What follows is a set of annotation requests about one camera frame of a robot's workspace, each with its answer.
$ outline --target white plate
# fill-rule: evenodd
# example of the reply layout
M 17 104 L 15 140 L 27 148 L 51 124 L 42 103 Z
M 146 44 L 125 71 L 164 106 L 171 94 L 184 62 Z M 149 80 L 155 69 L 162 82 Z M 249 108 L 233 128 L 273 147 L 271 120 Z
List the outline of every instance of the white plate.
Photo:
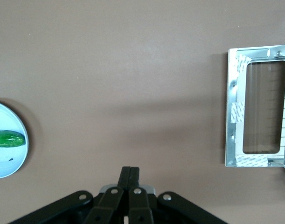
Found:
M 25 161 L 28 152 L 28 135 L 20 118 L 9 108 L 0 104 L 0 130 L 19 132 L 25 144 L 19 147 L 0 147 L 0 178 L 16 172 Z

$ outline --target green cucumber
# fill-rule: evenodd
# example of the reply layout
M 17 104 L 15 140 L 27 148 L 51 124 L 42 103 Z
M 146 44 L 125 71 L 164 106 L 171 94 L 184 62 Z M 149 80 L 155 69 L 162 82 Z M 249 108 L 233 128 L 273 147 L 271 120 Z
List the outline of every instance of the green cucumber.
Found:
M 0 147 L 18 147 L 25 144 L 23 134 L 14 131 L 0 131 Z

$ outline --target silver metal part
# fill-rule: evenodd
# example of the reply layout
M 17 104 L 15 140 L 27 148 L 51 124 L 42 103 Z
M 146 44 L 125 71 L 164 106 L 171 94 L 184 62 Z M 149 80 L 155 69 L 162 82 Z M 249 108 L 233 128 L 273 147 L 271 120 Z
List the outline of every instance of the silver metal part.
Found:
M 87 198 L 87 196 L 84 195 L 84 194 L 79 196 L 79 200 L 84 200 L 84 199 L 86 199 L 86 198 Z
M 117 184 L 105 185 L 100 189 L 100 193 L 105 193 L 106 190 L 108 190 L 109 188 L 113 188 L 113 187 L 117 187 Z M 150 185 L 139 185 L 139 188 L 143 188 L 144 190 L 146 190 L 146 193 L 149 195 L 151 194 L 156 195 L 155 188 Z
M 168 195 L 168 194 L 163 195 L 163 199 L 164 199 L 165 201 L 170 201 L 170 200 L 171 200 L 171 196 Z
M 141 194 L 141 189 L 139 189 L 139 188 L 136 188 L 136 189 L 134 189 L 134 194 L 136 194 L 136 195 L 139 195 L 139 194 Z
M 117 190 L 117 189 L 112 189 L 112 190 L 111 190 L 111 193 L 112 193 L 112 194 L 117 194 L 117 193 L 118 193 L 118 190 Z
M 271 64 L 273 66 L 276 63 L 285 64 L 285 45 L 229 49 L 225 153 L 225 165 L 227 167 L 285 167 L 285 82 L 282 87 L 279 88 L 279 86 L 275 86 L 273 89 L 270 89 L 268 94 L 260 96 L 253 95 L 253 92 L 248 92 L 249 90 L 246 88 L 247 85 L 252 85 L 252 89 L 256 90 L 255 84 L 261 84 L 262 81 L 265 81 L 264 79 L 266 79 L 266 74 L 260 71 L 262 78 L 256 80 L 255 83 L 254 79 L 257 76 L 247 74 L 247 69 L 248 71 L 251 71 L 252 65 L 267 64 L 268 66 Z M 268 67 L 269 70 L 267 72 L 273 72 L 272 66 Z M 260 98 L 264 97 L 265 99 L 270 97 L 269 100 L 266 100 L 267 106 L 269 106 L 270 101 L 273 100 L 272 97 L 276 94 L 274 91 L 281 91 L 283 93 L 277 95 L 279 100 L 282 100 L 283 107 L 268 107 L 266 110 L 262 110 L 258 106 L 258 103 L 261 102 Z M 261 133 L 261 128 L 258 130 L 251 129 L 253 131 L 252 133 L 245 132 L 245 127 L 247 125 L 255 125 L 249 119 L 245 122 L 246 114 L 251 113 L 250 115 L 252 117 L 254 115 L 252 110 L 249 110 L 250 106 L 246 107 L 246 105 L 251 105 L 255 108 L 255 111 L 259 111 L 259 116 L 264 112 L 275 114 L 274 111 L 271 110 L 278 111 L 279 115 L 281 114 L 282 126 L 280 127 L 279 124 L 279 128 L 275 127 L 276 132 L 279 133 L 278 144 L 267 145 L 267 143 L 261 144 L 260 142 L 256 142 L 254 143 L 257 144 L 255 147 L 259 148 L 259 150 L 245 151 L 245 147 L 253 147 L 250 144 L 244 145 L 247 142 L 247 139 L 253 138 L 254 134 Z

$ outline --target metal bracket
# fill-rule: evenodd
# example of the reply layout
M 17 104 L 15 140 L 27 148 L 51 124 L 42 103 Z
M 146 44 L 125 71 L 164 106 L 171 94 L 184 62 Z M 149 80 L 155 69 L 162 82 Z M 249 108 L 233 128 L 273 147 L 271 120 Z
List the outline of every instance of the metal bracket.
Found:
M 285 168 L 285 81 L 282 84 L 278 81 L 280 85 L 274 84 L 277 80 L 274 80 L 274 73 L 271 72 L 276 63 L 285 65 L 285 45 L 229 49 L 225 153 L 227 167 Z M 267 64 L 268 70 L 258 70 L 260 79 L 254 71 L 247 74 L 252 66 L 264 64 Z M 259 92 L 261 83 L 268 86 L 265 94 Z M 278 100 L 270 98 L 276 94 Z M 263 109 L 259 106 L 261 102 L 264 103 L 261 105 L 267 105 Z M 266 124 L 266 120 L 271 120 L 272 123 L 265 127 L 262 124 Z M 269 143 L 272 137 L 278 140 Z

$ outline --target brown table surface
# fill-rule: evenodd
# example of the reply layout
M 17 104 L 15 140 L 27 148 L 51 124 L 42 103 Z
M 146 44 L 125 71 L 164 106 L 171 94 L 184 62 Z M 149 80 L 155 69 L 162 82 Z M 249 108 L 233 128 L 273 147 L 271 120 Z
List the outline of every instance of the brown table surface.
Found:
M 122 166 L 231 224 L 285 224 L 285 169 L 226 168 L 229 48 L 285 44 L 285 0 L 0 0 L 0 102 L 29 153 L 0 223 Z

